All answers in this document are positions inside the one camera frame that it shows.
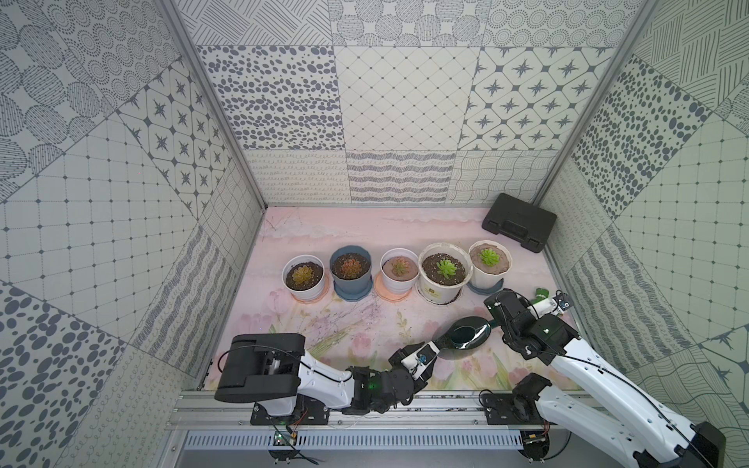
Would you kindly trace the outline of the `dark green watering can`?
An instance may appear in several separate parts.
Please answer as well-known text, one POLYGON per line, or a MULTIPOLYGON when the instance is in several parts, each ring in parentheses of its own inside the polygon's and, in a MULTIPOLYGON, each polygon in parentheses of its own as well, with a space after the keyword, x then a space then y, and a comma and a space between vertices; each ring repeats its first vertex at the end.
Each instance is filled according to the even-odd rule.
POLYGON ((485 318, 470 316, 454 322, 433 342, 440 351, 469 351, 484 344, 492 333, 492 324, 485 318))

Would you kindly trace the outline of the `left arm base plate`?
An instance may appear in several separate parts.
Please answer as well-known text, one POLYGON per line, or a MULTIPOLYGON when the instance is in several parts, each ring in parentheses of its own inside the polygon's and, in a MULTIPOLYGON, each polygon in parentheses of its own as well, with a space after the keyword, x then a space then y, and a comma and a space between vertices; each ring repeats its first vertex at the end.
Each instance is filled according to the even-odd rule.
POLYGON ((253 426, 327 425, 330 410, 320 401, 298 395, 255 403, 253 426))

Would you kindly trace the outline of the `white pot pink succulent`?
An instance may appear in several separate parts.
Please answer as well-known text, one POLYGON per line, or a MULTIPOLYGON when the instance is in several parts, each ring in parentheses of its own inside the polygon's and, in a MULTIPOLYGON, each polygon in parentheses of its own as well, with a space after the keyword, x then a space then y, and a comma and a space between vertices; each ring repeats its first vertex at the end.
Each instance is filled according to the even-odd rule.
POLYGON ((384 300, 398 302, 411 294, 419 278, 417 256, 405 248, 385 252, 380 260, 380 272, 374 278, 374 290, 384 300))

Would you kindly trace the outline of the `white pot bright green succulent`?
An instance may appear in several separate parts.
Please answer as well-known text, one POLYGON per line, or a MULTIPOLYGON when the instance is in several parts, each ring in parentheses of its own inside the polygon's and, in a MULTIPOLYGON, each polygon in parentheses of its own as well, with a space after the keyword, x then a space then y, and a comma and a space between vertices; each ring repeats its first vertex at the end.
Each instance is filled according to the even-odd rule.
POLYGON ((482 240, 469 251, 473 273, 468 286, 477 294, 493 294, 504 285, 504 277, 513 266, 513 257, 500 243, 482 240))

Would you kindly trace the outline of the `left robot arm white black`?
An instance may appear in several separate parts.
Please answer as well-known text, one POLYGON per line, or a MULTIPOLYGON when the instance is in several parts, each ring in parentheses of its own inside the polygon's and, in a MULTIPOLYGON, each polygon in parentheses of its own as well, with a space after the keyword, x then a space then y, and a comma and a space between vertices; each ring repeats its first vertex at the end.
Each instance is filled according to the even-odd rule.
POLYGON ((405 346, 389 359, 389 370, 336 370, 305 349, 299 333, 253 333, 232 339, 220 355, 215 399, 261 404, 271 417, 289 417, 300 396, 345 415, 386 413, 407 406, 427 386, 440 348, 432 341, 405 346))

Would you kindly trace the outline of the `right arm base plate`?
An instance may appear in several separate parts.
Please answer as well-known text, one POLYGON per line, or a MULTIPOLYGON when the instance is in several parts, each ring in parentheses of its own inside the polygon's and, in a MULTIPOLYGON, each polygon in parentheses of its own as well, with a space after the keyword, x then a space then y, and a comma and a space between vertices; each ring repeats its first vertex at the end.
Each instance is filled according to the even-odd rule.
POLYGON ((478 399, 489 425, 544 425, 536 404, 525 397, 481 392, 478 399))

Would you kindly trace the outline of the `blue-grey pot red succulent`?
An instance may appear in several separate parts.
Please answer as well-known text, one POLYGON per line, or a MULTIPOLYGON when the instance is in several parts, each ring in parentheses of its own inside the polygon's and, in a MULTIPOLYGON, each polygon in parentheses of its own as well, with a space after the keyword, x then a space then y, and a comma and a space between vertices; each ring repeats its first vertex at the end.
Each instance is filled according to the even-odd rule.
POLYGON ((372 267, 371 255, 360 246, 345 246, 334 251, 330 270, 335 293, 349 302, 366 298, 374 286, 372 267))

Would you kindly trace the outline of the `white pot yellow-brown succulent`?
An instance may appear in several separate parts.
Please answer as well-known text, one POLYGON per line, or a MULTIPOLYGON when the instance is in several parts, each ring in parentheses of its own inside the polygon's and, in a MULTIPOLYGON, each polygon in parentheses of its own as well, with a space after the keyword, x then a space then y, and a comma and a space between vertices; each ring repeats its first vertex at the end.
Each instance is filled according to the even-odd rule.
POLYGON ((321 300, 330 288, 330 279, 323 262, 315 255, 298 255, 287 262, 282 282, 298 302, 321 300))

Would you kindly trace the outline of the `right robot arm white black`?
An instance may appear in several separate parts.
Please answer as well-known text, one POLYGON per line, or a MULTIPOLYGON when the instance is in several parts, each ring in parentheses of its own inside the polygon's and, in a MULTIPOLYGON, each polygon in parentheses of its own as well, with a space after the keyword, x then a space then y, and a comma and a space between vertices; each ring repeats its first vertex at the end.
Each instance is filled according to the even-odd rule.
POLYGON ((486 298, 485 306, 511 350, 567 376, 604 411, 579 403, 531 372, 512 391, 516 418, 540 417, 561 426, 624 467, 724 465, 727 438, 720 429, 679 415, 616 370, 560 317, 569 300, 563 294, 555 300, 543 307, 503 289, 486 298))

